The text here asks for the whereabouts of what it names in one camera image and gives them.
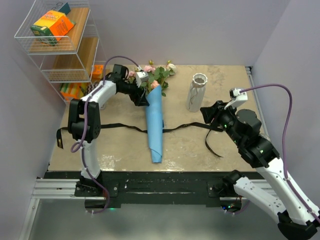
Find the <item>blue wrapping paper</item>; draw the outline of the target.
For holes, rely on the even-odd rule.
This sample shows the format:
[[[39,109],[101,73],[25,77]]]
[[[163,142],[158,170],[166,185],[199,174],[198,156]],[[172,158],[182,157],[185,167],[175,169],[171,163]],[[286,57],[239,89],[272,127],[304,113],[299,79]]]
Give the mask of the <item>blue wrapping paper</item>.
[[[148,147],[151,153],[151,161],[154,164],[162,163],[163,159],[163,110],[162,88],[157,86],[148,95],[149,106],[145,108]]]

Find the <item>pink rose stem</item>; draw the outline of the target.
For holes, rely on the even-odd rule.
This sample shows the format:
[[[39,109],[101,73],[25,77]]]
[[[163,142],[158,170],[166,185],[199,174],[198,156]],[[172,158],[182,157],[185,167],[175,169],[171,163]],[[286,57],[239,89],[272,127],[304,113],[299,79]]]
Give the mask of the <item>pink rose stem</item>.
[[[169,86],[167,82],[167,78],[170,75],[168,69],[164,66],[156,67],[152,60],[149,60],[148,64],[144,66],[143,69],[147,75],[148,80],[144,85],[144,89],[146,90],[146,94],[148,95],[152,90],[157,87],[161,89],[161,95],[166,97],[165,89]]]
[[[130,84],[136,84],[136,73],[136,71],[129,71],[125,81]]]

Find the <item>black printed ribbon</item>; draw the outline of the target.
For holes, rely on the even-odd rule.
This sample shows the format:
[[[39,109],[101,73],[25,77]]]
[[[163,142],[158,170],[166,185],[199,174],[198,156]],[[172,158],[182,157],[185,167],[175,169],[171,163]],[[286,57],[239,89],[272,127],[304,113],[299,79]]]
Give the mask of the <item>black printed ribbon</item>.
[[[221,127],[218,127],[218,126],[211,126],[211,125],[207,125],[207,124],[204,124],[204,123],[200,123],[200,122],[190,122],[190,123],[184,123],[184,124],[181,124],[175,128],[164,128],[162,130],[163,133],[169,133],[169,132],[172,132],[172,131],[175,131],[175,130],[179,130],[179,129],[183,129],[183,128],[187,128],[187,127],[197,127],[197,128],[202,128],[202,129],[206,129],[208,130],[208,133],[206,134],[205,136],[205,140],[204,140],[204,143],[205,143],[205,146],[206,148],[216,157],[218,158],[222,158],[221,155],[215,153],[212,148],[209,146],[208,144],[208,136],[210,134],[211,131],[214,131],[214,132],[223,132],[223,129]],[[103,124],[101,126],[102,129],[113,129],[113,128],[127,128],[127,129],[132,129],[132,130],[136,130],[138,132],[141,132],[141,133],[147,133],[148,131],[147,130],[142,130],[136,126],[132,126],[132,125],[126,125],[126,124],[123,124],[123,123],[110,123],[110,124]],[[62,138],[62,130],[63,131],[67,131],[68,128],[67,127],[61,127],[59,128],[57,131],[56,131],[56,143],[57,143],[57,146],[60,148],[60,149],[63,149],[63,138]]]

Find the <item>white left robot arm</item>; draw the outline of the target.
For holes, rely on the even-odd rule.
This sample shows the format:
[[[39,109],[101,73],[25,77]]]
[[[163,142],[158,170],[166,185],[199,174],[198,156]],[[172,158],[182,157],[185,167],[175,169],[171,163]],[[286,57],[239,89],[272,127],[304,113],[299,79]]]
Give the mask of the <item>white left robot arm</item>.
[[[142,88],[149,80],[148,73],[143,70],[136,72],[133,82],[129,82],[126,75],[127,68],[116,64],[90,93],[70,101],[67,130],[75,140],[70,151],[80,151],[82,161],[76,187],[92,196],[108,196],[96,151],[96,140],[102,129],[100,107],[117,93],[128,95],[136,106],[149,105],[146,91]]]

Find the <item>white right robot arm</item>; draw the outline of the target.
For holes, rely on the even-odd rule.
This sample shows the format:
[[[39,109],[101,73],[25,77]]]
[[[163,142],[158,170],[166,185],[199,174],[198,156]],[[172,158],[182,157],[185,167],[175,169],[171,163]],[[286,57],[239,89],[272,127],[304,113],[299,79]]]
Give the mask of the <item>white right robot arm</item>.
[[[260,133],[261,121],[249,109],[237,110],[218,100],[200,111],[206,124],[222,129],[235,143],[241,158],[271,186],[275,196],[233,170],[213,186],[220,197],[236,194],[258,206],[277,224],[288,240],[309,240],[320,226],[320,209],[301,191],[273,144]]]

